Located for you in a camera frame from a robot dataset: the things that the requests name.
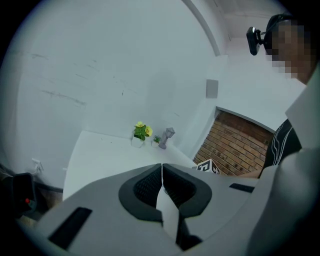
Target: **black container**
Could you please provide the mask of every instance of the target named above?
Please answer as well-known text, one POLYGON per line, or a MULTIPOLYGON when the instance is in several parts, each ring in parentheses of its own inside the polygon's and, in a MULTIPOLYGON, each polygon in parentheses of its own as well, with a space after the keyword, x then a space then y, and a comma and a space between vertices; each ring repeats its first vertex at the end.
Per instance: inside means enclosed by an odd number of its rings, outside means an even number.
POLYGON ((39 220, 48 211, 47 202, 39 189, 35 187, 33 176, 30 173, 16 174, 5 178, 2 182, 8 189, 15 218, 25 215, 39 220), (26 199, 33 201, 31 206, 26 203, 26 199))

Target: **black rectangular slot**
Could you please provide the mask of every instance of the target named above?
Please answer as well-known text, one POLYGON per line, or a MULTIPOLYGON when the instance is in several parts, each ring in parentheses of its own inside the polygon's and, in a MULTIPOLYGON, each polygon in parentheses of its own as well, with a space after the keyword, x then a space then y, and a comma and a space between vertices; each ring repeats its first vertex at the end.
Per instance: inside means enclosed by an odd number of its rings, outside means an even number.
POLYGON ((241 190, 244 192, 252 193, 254 191, 255 187, 254 186, 247 186, 247 185, 242 185, 238 183, 232 183, 229 188, 233 188, 235 190, 241 190))
POLYGON ((92 210, 78 207, 49 237, 49 240, 62 249, 67 249, 86 222, 92 210))

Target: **brick wall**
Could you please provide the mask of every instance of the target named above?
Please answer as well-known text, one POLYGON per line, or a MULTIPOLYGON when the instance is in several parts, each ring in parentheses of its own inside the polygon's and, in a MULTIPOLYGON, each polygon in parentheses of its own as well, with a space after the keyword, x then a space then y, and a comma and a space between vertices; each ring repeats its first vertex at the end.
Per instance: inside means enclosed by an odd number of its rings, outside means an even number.
POLYGON ((273 134, 236 115, 221 112, 194 158, 196 164, 213 159, 223 175, 262 170, 273 134))

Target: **small white pot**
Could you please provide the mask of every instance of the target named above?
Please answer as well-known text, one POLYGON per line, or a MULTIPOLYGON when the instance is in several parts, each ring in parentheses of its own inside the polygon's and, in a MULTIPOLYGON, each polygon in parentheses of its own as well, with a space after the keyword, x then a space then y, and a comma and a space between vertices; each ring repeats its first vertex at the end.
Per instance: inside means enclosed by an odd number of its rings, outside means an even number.
POLYGON ((131 140, 131 146, 132 147, 135 147, 135 148, 141 148, 142 144, 144 143, 143 140, 137 138, 137 137, 134 137, 132 138, 131 140))
POLYGON ((151 146, 153 148, 157 148, 157 147, 159 147, 159 143, 156 143, 155 141, 152 141, 151 146))

